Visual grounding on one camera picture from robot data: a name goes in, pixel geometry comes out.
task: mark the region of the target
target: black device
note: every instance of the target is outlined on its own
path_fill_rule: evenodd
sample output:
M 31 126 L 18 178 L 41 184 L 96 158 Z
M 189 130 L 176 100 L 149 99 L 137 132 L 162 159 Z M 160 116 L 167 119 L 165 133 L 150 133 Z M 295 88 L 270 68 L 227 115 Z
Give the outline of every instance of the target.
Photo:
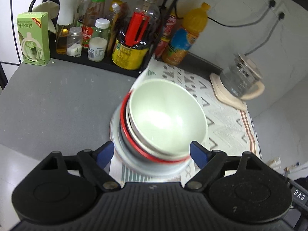
M 201 170 L 184 188 L 180 182 L 121 188 L 103 170 L 113 153 L 112 142 L 76 156 L 50 153 L 13 191 L 21 221 L 12 230 L 287 231 L 293 230 L 284 220 L 289 209 L 308 210 L 308 192 L 251 152 L 232 157 L 192 142 L 190 154 Z M 227 170 L 236 173 L 224 177 Z

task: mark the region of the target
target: red bottle handle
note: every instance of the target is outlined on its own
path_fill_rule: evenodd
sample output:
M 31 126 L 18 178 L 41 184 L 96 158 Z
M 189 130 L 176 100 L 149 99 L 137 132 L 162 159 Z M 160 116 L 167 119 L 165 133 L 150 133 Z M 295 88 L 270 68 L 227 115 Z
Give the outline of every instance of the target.
M 146 16 L 145 14 L 141 12 L 133 13 L 133 16 L 129 22 L 129 26 L 128 26 L 128 29 L 125 35 L 125 44 L 127 46 L 132 47 L 135 44 L 140 43 L 141 38 L 143 37 L 145 30 L 147 29 L 149 20 L 150 20 L 150 17 Z M 144 24 L 142 26 L 138 39 L 136 40 L 137 33 L 143 21 L 144 21 Z

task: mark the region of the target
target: condiment rack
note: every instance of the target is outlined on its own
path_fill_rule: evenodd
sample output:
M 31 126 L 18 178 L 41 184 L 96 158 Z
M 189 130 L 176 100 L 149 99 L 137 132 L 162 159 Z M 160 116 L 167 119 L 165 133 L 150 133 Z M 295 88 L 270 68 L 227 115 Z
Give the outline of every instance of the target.
M 33 0 L 31 2 L 30 7 L 29 7 L 29 12 L 32 11 L 32 8 L 33 8 L 35 1 L 36 0 Z M 53 2 L 59 4 L 59 0 L 50 0 L 50 1 L 53 1 Z M 168 0 L 164 0 L 162 5 L 160 6 L 160 8 L 165 8 L 167 1 Z M 172 9 L 175 7 L 177 1 L 178 0 L 172 1 L 170 7 L 168 8 L 168 10 L 166 12 L 165 17 L 162 18 L 161 23 L 163 25 L 166 23 L 168 16 L 169 16 L 170 12 L 172 11 Z M 68 55 L 57 54 L 57 52 L 55 50 L 55 35 L 54 34 L 50 34 L 50 36 L 49 36 L 50 57 L 55 58 L 55 59 L 59 59 L 59 60 L 63 60 L 63 61 L 75 62 L 75 63 L 78 63 L 78 64 L 83 64 L 83 65 L 87 65 L 87 66 L 91 66 L 91 67 L 95 67 L 95 68 L 99 68 L 99 69 L 105 69 L 105 70 L 109 70 L 109 71 L 112 71 L 112 72 L 132 76 L 132 77 L 138 77 L 139 74 L 146 68 L 147 64 L 149 63 L 151 56 L 153 55 L 162 34 L 163 34 L 163 27 L 161 27 L 161 32 L 160 32 L 157 40 L 154 42 L 152 48 L 150 48 L 150 51 L 148 51 L 148 53 L 144 57 L 143 63 L 138 70 L 126 70 L 126 69 L 123 69 L 121 67 L 118 67 L 117 65 L 115 65 L 113 63 L 113 61 L 111 60 L 111 57 L 105 57 L 101 62 L 95 62 L 95 61 L 90 61 L 87 57 L 87 53 L 85 53 L 85 52 L 82 53 L 81 57 L 78 57 L 78 58 L 68 56 Z

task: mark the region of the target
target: glass kettle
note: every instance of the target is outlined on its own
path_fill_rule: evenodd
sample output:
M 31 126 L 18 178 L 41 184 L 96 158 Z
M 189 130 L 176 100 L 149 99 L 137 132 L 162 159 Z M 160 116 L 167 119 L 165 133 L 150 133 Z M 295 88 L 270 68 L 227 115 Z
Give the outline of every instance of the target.
M 264 84 L 261 82 L 262 75 L 257 66 L 243 54 L 238 54 L 234 61 L 234 64 L 220 73 L 222 85 L 233 96 L 243 101 L 261 95 L 264 91 Z

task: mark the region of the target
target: yellow label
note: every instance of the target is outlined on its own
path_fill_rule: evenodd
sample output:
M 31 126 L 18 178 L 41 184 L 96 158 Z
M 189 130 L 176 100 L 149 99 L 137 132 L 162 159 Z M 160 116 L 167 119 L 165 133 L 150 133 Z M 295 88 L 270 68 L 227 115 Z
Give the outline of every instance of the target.
M 113 62 L 124 69 L 138 69 L 142 60 L 149 49 L 131 49 L 115 41 L 115 47 L 112 53 Z

